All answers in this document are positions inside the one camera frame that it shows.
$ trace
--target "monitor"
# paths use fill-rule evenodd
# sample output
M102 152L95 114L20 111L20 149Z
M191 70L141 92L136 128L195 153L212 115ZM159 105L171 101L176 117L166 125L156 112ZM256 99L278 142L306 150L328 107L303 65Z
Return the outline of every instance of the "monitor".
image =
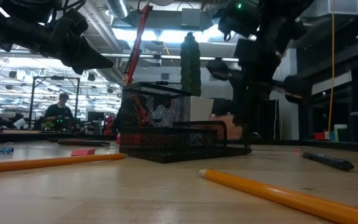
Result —
M104 121L104 112L89 111L88 121Z

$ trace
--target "wooden desk surface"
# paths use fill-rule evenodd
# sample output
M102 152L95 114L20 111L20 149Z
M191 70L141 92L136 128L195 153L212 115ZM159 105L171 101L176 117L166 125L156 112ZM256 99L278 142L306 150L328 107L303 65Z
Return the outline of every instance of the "wooden desk surface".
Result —
M0 160L62 157L74 146L15 144ZM247 156L158 164L120 161L0 173L0 223L328 223L199 177L198 169L286 187L358 207L358 152L311 147L350 160L343 172L301 158L293 146L253 146ZM101 147L97 153L114 153Z
M39 134L40 131L4 129L0 134Z

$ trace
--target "pencil eraser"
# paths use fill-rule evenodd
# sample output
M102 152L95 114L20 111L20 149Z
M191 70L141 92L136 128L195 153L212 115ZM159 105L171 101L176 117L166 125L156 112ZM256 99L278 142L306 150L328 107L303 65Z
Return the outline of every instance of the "pencil eraser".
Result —
M90 156L94 155L96 148L89 148L89 149L74 149L71 153L71 156Z

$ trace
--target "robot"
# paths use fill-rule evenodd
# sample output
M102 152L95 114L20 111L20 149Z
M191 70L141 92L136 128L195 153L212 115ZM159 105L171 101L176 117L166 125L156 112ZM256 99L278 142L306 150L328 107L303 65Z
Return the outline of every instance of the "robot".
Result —
M256 40L239 39L234 56L239 59L241 70L229 69L220 61L207 64L211 75L229 81L233 87L233 123L242 127L244 144L249 144L250 107L261 100L268 100L270 92L285 94L289 102L305 104L311 95L311 85L296 77L284 82L273 80L288 43L297 40L307 30L298 17L314 0L232 0L218 11L218 29L224 39L234 31L243 37L253 35Z
M13 44L44 57L53 57L81 75L92 68L112 68L113 63L92 49L81 34L88 23L78 10L86 0L0 0L0 48ZM56 19L57 13L62 17Z

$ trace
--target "mesh organizer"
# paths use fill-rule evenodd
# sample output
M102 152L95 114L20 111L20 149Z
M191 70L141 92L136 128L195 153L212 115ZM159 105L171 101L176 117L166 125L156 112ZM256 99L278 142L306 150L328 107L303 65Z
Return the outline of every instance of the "mesh organizer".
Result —
M120 152L168 163L237 156L250 150L227 147L223 121L189 121L190 93L150 83L125 86Z

